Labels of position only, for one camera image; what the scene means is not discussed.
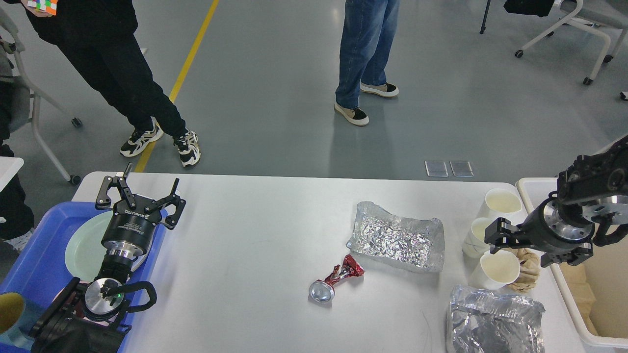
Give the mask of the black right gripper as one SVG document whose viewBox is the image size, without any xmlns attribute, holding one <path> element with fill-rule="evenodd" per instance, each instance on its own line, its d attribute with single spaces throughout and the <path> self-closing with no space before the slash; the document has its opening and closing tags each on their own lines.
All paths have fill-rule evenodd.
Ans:
<svg viewBox="0 0 628 353">
<path fill-rule="evenodd" d="M 567 263 L 578 266 L 594 255 L 594 224 L 582 215 L 581 206 L 546 199 L 524 223 L 514 226 L 508 219 L 497 218 L 485 229 L 484 243 L 489 252 L 533 248 L 543 251 L 540 266 Z"/>
</svg>

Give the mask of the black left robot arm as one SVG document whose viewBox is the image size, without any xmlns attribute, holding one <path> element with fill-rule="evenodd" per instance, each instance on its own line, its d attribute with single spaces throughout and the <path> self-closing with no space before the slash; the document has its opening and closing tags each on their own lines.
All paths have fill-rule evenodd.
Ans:
<svg viewBox="0 0 628 353">
<path fill-rule="evenodd" d="M 32 353 L 116 353 L 131 330 L 126 317 L 157 303 L 155 287 L 135 273 L 154 258 L 157 227 L 175 228 L 186 200 L 178 178 L 161 199 L 135 194 L 130 170 L 106 176 L 97 194 L 96 209 L 112 211 L 97 274 L 88 282 L 73 277 L 56 295 L 29 331 Z"/>
</svg>

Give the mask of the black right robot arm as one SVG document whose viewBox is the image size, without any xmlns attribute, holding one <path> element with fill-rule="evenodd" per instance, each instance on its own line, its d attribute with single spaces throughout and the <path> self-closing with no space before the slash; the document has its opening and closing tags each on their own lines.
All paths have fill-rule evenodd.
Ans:
<svg viewBox="0 0 628 353">
<path fill-rule="evenodd" d="M 548 194 L 522 224 L 497 218 L 485 230 L 491 254 L 530 248 L 543 253 L 540 264 L 577 266 L 594 246 L 619 243 L 628 232 L 628 145 L 623 137 L 606 151 L 579 155 L 557 177 Z"/>
</svg>

